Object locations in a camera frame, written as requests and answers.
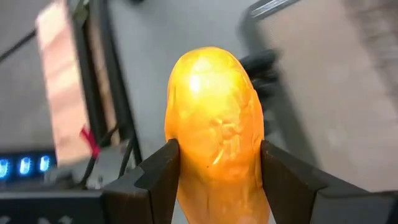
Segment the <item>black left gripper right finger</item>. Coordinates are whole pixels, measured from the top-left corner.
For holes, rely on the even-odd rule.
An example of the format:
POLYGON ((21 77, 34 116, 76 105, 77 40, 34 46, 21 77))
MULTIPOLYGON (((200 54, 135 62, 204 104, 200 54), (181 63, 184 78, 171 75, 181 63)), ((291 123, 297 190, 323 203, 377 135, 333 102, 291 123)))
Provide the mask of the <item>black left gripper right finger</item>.
POLYGON ((261 142, 263 189, 277 223, 372 223, 365 190, 261 142))

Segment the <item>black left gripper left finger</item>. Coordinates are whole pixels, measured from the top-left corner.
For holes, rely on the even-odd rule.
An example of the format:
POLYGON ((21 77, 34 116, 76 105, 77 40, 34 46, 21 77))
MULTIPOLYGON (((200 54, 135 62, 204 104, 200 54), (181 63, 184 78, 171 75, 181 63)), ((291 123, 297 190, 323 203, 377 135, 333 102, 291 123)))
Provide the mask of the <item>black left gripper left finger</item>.
POLYGON ((103 187, 106 223, 171 224, 180 173, 175 139, 103 187))

